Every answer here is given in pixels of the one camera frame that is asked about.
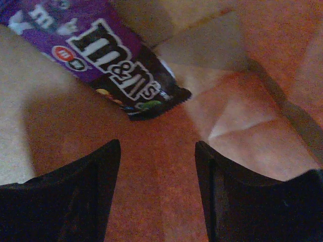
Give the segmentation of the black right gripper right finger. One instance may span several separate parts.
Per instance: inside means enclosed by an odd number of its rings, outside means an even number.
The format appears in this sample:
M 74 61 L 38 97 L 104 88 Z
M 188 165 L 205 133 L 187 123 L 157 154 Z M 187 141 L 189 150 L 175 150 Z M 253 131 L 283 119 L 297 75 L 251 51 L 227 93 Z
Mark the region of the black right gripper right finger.
M 195 165 L 209 241 L 322 241 L 321 169 L 279 181 L 203 141 Z

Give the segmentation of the red brown paper bag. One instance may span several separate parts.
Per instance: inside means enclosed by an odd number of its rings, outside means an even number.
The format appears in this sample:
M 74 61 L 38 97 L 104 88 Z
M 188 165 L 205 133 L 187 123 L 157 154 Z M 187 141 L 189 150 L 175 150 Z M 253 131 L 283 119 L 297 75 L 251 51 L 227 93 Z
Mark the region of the red brown paper bag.
M 192 98 L 147 121 L 1 25 L 1 183 L 119 139 L 106 241 L 206 241 L 194 144 L 275 179 L 322 166 L 322 1 L 112 1 Z

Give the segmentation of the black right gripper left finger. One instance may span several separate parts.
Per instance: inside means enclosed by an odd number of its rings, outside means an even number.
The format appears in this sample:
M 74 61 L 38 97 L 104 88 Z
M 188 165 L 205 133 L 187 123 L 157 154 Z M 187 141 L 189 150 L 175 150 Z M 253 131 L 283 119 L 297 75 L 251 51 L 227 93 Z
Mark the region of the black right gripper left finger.
M 114 139 L 25 183 L 1 186 L 1 241 L 104 241 L 121 161 Z

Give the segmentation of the purple brown candy packet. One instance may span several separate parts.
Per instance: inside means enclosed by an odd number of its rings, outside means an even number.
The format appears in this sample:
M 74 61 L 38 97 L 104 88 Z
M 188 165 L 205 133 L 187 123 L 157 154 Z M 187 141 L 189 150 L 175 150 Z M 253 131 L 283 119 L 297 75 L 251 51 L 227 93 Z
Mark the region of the purple brown candy packet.
M 1 24 L 115 102 L 130 120 L 191 97 L 108 1 L 1 1 Z

